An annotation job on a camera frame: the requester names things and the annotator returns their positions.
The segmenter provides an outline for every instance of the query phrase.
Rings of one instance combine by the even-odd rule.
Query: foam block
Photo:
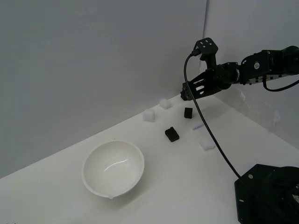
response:
[[[201,136],[199,139],[199,143],[205,151],[216,147],[215,142],[210,136]]]
[[[193,110],[192,108],[186,107],[184,117],[191,119],[192,118],[192,110]]]
[[[167,110],[168,108],[171,108],[171,102],[163,98],[160,100],[160,106]]]
[[[177,131],[174,130],[173,127],[167,129],[167,130],[165,131],[165,134],[166,134],[166,136],[168,137],[168,139],[169,139],[171,142],[174,142],[174,141],[176,141],[176,140],[179,140],[179,135],[178,135]]]
[[[152,109],[147,109],[143,112],[143,120],[148,122],[155,122],[155,111]]]

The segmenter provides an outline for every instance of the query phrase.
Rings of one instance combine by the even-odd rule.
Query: small blue object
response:
[[[197,129],[200,129],[203,125],[204,125],[204,124],[200,124],[200,125],[196,126],[195,128],[193,128],[193,130],[195,131],[195,130],[197,130]]]

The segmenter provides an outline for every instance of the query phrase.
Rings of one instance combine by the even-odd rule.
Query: bowl rim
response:
[[[123,195],[123,194],[127,193],[128,191],[130,191],[130,190],[131,190],[131,189],[132,189],[132,188],[139,182],[141,176],[143,175],[143,171],[144,171],[144,157],[143,157],[143,154],[142,154],[140,148],[139,148],[138,146],[136,146],[135,144],[133,144],[133,143],[131,143],[131,142],[128,142],[128,141],[124,141],[124,140],[111,140],[111,141],[106,141],[106,142],[104,142],[104,143],[98,145],[98,146],[95,147],[93,150],[91,150],[91,151],[88,153],[87,157],[84,159],[83,166],[82,166],[82,169],[81,169],[81,178],[82,178],[82,181],[83,181],[83,184],[85,185],[85,187],[86,187],[90,192],[92,192],[93,194],[95,194],[95,195],[97,195],[97,196],[100,196],[100,197],[108,197],[108,196],[107,196],[107,195],[104,195],[104,194],[101,194],[101,193],[99,193],[99,192],[93,190],[93,189],[88,185],[88,183],[87,183],[86,180],[85,180],[84,169],[85,169],[85,164],[86,164],[88,158],[90,157],[90,155],[91,155],[95,150],[97,150],[98,148],[100,148],[101,146],[103,146],[103,145],[105,145],[105,144],[107,144],[107,143],[111,143],[111,142],[122,142],[122,143],[126,143],[126,144],[131,145],[131,146],[132,146],[134,149],[136,149],[136,151],[139,153],[139,155],[140,155],[140,159],[141,159],[141,163],[142,163],[142,164],[141,164],[142,167],[141,167],[141,171],[140,171],[139,177],[135,180],[135,182],[134,182],[131,186],[129,186],[127,189],[123,190],[123,192],[121,192],[121,193],[118,194],[118,195],[114,195],[113,197],[117,197],[117,196]]]

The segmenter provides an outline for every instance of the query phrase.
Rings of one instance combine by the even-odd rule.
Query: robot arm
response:
[[[285,76],[299,74],[299,48],[290,46],[283,50],[262,50],[236,62],[216,64],[218,47],[211,38],[197,41],[192,56],[200,55],[206,71],[188,82],[196,99],[228,89],[232,84],[256,84]],[[181,92],[183,100],[191,100],[186,83]]]

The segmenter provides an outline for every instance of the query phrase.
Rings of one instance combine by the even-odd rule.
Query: white cube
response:
[[[167,99],[161,99],[160,100],[160,106],[167,110],[168,108],[171,108],[171,102],[169,102]]]
[[[199,143],[205,151],[216,147],[215,142],[210,136],[201,136]]]
[[[155,111],[147,109],[143,112],[143,120],[148,122],[155,122]]]

